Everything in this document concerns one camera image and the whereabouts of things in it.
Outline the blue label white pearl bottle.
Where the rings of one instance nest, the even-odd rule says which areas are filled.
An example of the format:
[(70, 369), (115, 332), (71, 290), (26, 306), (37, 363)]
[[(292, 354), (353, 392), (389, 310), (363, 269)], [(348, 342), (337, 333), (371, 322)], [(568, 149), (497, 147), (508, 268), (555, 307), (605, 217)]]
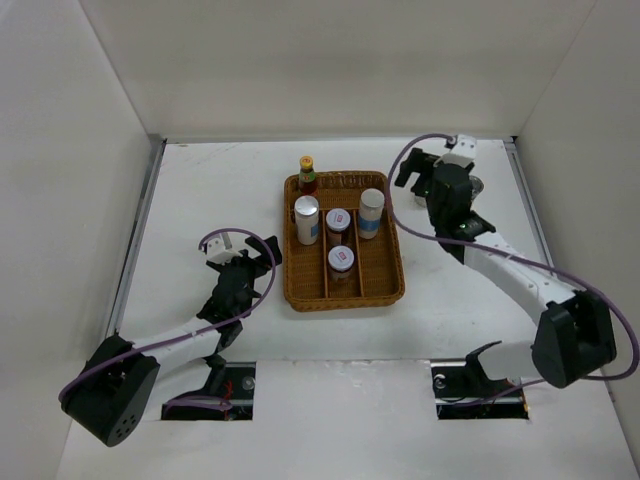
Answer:
[(384, 205), (385, 195), (382, 191), (369, 188), (362, 192), (357, 216), (360, 238), (372, 239), (377, 235)]

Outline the red label spice jar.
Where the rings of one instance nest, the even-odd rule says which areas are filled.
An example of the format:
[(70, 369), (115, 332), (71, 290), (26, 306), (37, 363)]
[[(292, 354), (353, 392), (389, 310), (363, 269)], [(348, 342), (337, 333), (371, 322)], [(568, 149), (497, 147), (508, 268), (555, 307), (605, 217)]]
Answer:
[(344, 245), (351, 224), (350, 213), (342, 208), (334, 208), (325, 216), (327, 241), (330, 248)]
[(327, 255), (329, 278), (333, 282), (348, 278), (354, 263), (355, 254), (348, 246), (337, 245), (331, 248)]

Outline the yellow cap sauce bottle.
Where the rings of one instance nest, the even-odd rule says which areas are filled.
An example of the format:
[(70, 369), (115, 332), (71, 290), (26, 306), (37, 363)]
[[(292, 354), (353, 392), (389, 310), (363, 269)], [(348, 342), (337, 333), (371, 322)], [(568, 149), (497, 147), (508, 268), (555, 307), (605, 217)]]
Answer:
[(302, 195), (315, 196), (318, 189), (314, 160), (311, 156), (303, 156), (299, 160), (298, 188)]

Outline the grey cap salt grinder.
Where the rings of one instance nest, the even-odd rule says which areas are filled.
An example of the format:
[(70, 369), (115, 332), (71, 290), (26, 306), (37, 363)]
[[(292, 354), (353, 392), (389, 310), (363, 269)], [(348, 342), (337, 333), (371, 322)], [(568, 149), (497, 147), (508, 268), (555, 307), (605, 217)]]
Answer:
[(483, 192), (484, 183), (483, 181), (474, 175), (469, 176), (471, 182), (471, 202), (474, 202), (476, 198)]

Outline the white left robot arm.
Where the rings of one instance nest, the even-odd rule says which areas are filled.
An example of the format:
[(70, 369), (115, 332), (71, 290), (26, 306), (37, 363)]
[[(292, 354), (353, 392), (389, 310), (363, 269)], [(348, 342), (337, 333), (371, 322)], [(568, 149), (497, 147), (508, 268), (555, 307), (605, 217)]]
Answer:
[(120, 444), (137, 427), (158, 378), (195, 360), (212, 362), (239, 336), (243, 319), (266, 299), (255, 282), (276, 277), (282, 263), (277, 237), (261, 238), (242, 230), (245, 246), (237, 250), (229, 238), (232, 232), (215, 230), (198, 244), (218, 277), (192, 319), (141, 340), (109, 336), (59, 393), (62, 411), (104, 445)]

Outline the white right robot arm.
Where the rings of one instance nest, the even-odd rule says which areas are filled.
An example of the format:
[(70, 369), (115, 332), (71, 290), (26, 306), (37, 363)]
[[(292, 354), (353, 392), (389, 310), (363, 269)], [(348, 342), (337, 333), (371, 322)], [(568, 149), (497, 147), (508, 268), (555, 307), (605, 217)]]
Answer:
[(606, 302), (546, 273), (544, 265), (514, 250), (472, 203), (472, 162), (461, 166), (413, 148), (394, 165), (397, 187), (412, 174), (423, 194), (437, 243), (460, 264), (490, 280), (527, 313), (536, 327), (525, 353), (537, 373), (565, 388), (617, 356)]

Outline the brown wicker divided basket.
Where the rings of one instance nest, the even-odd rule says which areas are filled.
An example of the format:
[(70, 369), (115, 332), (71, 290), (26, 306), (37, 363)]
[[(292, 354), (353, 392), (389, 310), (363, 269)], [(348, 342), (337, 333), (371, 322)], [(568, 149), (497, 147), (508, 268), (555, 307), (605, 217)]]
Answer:
[[(317, 175), (319, 234), (316, 242), (302, 245), (297, 238), (294, 204), (301, 192), (298, 177), (284, 182), (283, 254), (284, 297), (298, 312), (385, 307), (405, 293), (401, 252), (395, 223), (382, 213), (378, 233), (372, 239), (358, 234), (358, 210), (362, 192), (369, 188), (384, 191), (387, 177), (376, 171), (331, 171)], [(355, 255), (354, 265), (344, 279), (332, 277), (328, 254), (332, 235), (325, 232), (326, 213), (346, 210), (351, 222), (342, 235), (342, 244)]]

